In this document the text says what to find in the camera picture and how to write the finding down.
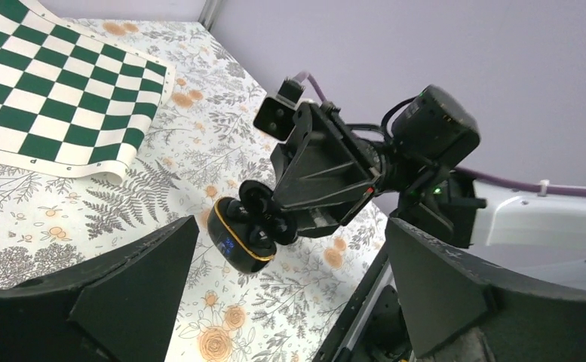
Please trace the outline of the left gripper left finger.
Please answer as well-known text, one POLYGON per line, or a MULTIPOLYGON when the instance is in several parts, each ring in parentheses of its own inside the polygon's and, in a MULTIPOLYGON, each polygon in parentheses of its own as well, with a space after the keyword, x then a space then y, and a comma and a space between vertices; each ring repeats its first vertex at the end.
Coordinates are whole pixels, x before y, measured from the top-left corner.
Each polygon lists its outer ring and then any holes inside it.
POLYGON ((0 361, 162 361, 199 235, 187 216, 0 289, 0 361))

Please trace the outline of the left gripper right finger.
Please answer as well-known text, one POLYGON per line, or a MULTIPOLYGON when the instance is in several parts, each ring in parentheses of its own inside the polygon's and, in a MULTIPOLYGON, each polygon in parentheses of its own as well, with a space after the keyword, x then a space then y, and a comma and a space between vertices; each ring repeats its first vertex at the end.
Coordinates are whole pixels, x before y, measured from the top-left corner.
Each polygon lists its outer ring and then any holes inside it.
POLYGON ((413 231, 385 246, 422 361, 586 361, 586 290, 531 278, 413 231))

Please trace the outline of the black earbud charging case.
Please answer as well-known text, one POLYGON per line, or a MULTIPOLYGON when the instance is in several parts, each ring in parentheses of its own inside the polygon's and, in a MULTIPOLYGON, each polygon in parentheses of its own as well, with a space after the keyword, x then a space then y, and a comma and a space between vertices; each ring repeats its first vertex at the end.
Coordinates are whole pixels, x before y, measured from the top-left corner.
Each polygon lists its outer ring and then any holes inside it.
POLYGON ((237 198, 218 199, 207 217, 211 241, 240 273, 260 272, 274 259, 278 245, 298 238, 297 221, 281 209, 273 194, 267 185, 246 180, 237 198))

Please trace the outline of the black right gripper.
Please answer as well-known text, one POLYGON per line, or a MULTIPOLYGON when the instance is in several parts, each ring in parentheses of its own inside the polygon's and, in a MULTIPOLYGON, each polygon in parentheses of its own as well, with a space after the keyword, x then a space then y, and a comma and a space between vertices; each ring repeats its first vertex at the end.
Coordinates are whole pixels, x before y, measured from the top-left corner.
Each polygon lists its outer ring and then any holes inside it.
POLYGON ((337 111, 301 103, 294 128, 271 154, 273 199, 306 238, 322 238, 348 225, 378 194, 374 150, 355 136, 337 111))

